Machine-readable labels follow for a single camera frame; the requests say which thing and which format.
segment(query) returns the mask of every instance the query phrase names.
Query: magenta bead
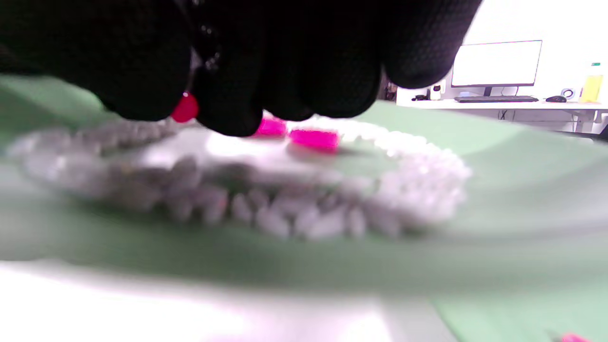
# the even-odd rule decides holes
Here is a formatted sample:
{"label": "magenta bead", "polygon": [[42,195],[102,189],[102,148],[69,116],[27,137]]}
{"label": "magenta bead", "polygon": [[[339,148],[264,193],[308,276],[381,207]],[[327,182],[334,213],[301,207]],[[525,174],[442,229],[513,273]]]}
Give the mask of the magenta bead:
{"label": "magenta bead", "polygon": [[289,137],[294,144],[330,153],[336,152],[340,143],[340,136],[335,131],[293,130]]}
{"label": "magenta bead", "polygon": [[573,333],[568,333],[562,337],[562,342],[589,342],[584,338],[577,336]]}
{"label": "magenta bead", "polygon": [[198,115],[198,103],[196,98],[189,92],[184,91],[182,99],[179,101],[178,106],[175,107],[171,117],[176,122],[188,122]]}
{"label": "magenta bead", "polygon": [[283,138],[287,135],[287,124],[285,121],[264,117],[260,127],[254,136],[266,138]]}

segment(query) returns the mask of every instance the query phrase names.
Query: monitor screen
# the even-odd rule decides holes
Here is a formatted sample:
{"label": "monitor screen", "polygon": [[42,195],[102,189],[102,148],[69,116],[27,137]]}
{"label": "monitor screen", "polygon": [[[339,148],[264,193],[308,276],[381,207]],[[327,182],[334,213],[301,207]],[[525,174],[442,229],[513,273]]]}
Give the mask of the monitor screen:
{"label": "monitor screen", "polygon": [[541,40],[462,45],[454,61],[452,86],[533,86],[541,46]]}

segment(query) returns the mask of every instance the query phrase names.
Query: bracelet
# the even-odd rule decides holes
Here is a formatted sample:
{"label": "bracelet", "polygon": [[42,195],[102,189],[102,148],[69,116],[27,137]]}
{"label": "bracelet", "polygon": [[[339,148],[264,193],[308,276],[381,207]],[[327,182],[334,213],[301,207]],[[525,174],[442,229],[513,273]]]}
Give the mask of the bracelet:
{"label": "bracelet", "polygon": [[[195,214],[205,226],[232,219],[282,239],[360,238],[367,231],[396,238],[449,220],[466,198],[470,168],[454,152],[423,137],[317,116],[288,122],[287,129],[336,131],[342,145],[370,144],[396,168],[375,178],[312,168],[283,179],[246,162],[222,164],[221,158],[184,156],[164,167],[129,162],[132,157],[125,150],[145,150],[182,134],[204,136],[207,145],[201,150],[210,149],[212,141],[225,147],[226,139],[253,147],[268,143],[221,136],[197,122],[179,124],[173,119],[117,120],[74,133],[66,128],[36,131],[18,138],[7,155],[34,180],[85,200],[136,212],[163,207],[180,223]],[[289,148],[288,138],[275,143]]]}

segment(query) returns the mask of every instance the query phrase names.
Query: white table surface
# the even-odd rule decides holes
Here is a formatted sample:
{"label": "white table surface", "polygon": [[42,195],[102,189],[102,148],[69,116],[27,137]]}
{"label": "white table surface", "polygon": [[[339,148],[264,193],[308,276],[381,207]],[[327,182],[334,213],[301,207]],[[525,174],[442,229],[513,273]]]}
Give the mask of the white table surface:
{"label": "white table surface", "polygon": [[244,291],[70,266],[0,262],[0,341],[456,342],[424,299]]}

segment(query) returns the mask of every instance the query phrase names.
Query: black glove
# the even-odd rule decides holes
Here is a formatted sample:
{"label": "black glove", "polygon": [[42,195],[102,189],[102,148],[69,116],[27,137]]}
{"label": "black glove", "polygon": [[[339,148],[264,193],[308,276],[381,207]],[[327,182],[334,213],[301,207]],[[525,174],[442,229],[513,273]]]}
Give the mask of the black glove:
{"label": "black glove", "polygon": [[185,1],[3,0],[0,44],[135,120],[171,113],[194,46],[202,55],[190,80],[198,120],[248,136],[263,108],[286,120],[363,113],[382,66],[404,88],[435,83],[481,2]]}

